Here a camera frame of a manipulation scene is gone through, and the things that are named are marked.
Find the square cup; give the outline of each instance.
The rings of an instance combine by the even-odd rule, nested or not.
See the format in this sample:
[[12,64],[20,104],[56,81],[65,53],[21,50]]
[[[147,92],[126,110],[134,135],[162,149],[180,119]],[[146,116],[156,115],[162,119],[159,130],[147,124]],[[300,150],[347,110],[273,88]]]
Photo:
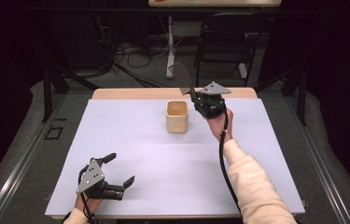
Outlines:
[[185,133],[189,127],[189,105],[185,101],[166,104],[166,129],[169,133]]

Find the wooden desk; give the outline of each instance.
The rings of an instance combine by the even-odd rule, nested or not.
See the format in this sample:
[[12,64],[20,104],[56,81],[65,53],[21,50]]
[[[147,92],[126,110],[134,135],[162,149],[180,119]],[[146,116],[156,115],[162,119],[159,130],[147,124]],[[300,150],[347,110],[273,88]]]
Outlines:
[[[293,214],[304,213],[263,103],[251,88],[224,94],[234,113],[233,136],[245,152],[267,170]],[[90,158],[112,152],[117,158],[102,166],[105,181],[120,185],[135,175],[122,201],[107,200],[99,218],[239,217],[222,176],[218,142],[201,115],[189,110],[186,133],[166,131],[165,106],[184,99],[177,88],[100,89],[85,109],[46,215],[62,218],[76,198],[78,172]]]
[[[280,7],[282,0],[163,0],[162,2],[156,2],[155,0],[148,0],[148,5],[151,7]],[[199,23],[191,22],[190,28],[185,25],[184,22],[180,24],[181,28],[185,31],[180,34],[191,33],[192,35],[199,34]],[[169,16],[168,22],[168,36],[169,36],[169,55],[168,66],[175,63],[175,48],[174,48],[174,35],[176,35],[175,24],[173,17]],[[239,65],[239,72],[242,77],[246,77],[246,69],[244,64]],[[167,78],[173,78],[169,69],[166,71]]]

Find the hand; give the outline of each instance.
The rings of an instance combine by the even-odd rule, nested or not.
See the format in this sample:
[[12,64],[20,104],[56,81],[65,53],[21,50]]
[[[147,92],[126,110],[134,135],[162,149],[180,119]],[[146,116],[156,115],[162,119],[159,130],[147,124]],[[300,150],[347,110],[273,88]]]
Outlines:
[[[102,203],[103,199],[89,199],[88,200],[88,196],[85,193],[83,193],[83,194],[84,194],[85,199],[87,200],[87,205],[90,208],[91,214],[95,213],[95,211],[98,209],[98,207]],[[80,210],[81,212],[84,211],[84,202],[82,202],[81,194],[78,194],[78,196],[76,198],[75,208]]]
[[[230,109],[227,109],[227,115],[228,115],[228,127],[227,127],[227,133],[224,138],[224,143],[232,139],[233,113]],[[213,136],[218,141],[220,141],[220,137],[224,129],[225,114],[222,113],[213,119],[206,119],[206,120],[207,120],[207,123],[209,124],[210,131],[212,131]]]

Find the table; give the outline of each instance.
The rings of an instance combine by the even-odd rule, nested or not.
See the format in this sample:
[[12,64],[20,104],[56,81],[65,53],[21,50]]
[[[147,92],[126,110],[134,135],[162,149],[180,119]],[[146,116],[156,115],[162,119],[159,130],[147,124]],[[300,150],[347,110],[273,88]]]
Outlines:
[[[251,88],[229,89],[231,94],[223,97],[234,112],[234,124],[242,123],[242,128],[233,125],[235,138],[246,153],[265,167],[291,212],[304,213],[261,100]],[[132,175],[135,180],[121,202],[104,201],[96,216],[239,217],[219,167],[218,142],[201,115],[191,109],[186,133],[166,132],[166,102],[182,99],[191,104],[188,98],[176,88],[96,90],[69,149],[46,215],[64,217],[76,198],[79,170],[91,157],[116,152],[117,158],[102,166],[105,181],[121,185]]]
[[[151,7],[280,7],[282,0],[164,0],[162,2],[156,2],[155,0],[148,0],[148,4]],[[195,30],[197,27],[197,32],[190,32],[191,35],[199,34],[199,23],[192,22],[190,27],[191,30]],[[175,25],[173,17],[169,16],[168,22],[168,36],[169,36],[169,56],[168,56],[168,66],[175,62],[175,48],[174,48],[174,31]],[[245,65],[241,64],[239,67],[239,72],[242,77],[246,77]],[[172,73],[166,71],[167,78],[173,78]]]

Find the chair backrest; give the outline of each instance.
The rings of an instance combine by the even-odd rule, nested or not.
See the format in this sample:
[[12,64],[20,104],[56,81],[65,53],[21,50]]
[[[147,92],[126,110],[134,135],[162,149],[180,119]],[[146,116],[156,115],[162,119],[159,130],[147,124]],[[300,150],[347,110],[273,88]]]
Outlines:
[[262,34],[266,29],[267,21],[260,14],[219,12],[208,16],[201,25],[203,34]]

